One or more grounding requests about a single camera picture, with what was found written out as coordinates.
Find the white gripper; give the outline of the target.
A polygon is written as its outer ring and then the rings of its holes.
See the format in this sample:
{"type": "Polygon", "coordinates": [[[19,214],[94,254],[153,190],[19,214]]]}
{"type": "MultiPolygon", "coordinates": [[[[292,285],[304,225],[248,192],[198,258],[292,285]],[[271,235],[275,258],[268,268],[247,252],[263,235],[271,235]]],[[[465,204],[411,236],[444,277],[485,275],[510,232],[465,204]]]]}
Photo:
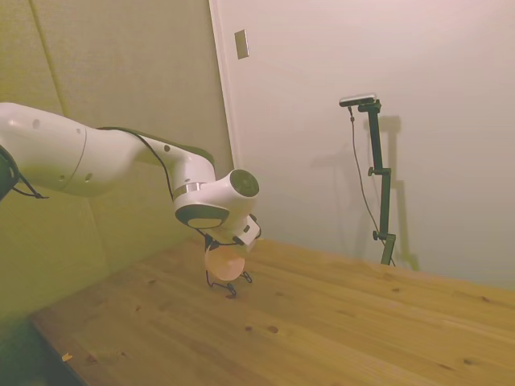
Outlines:
{"type": "Polygon", "coordinates": [[[234,247],[248,253],[253,247],[253,226],[247,219],[229,225],[200,230],[204,237],[204,251],[211,252],[219,247],[234,247]]]}

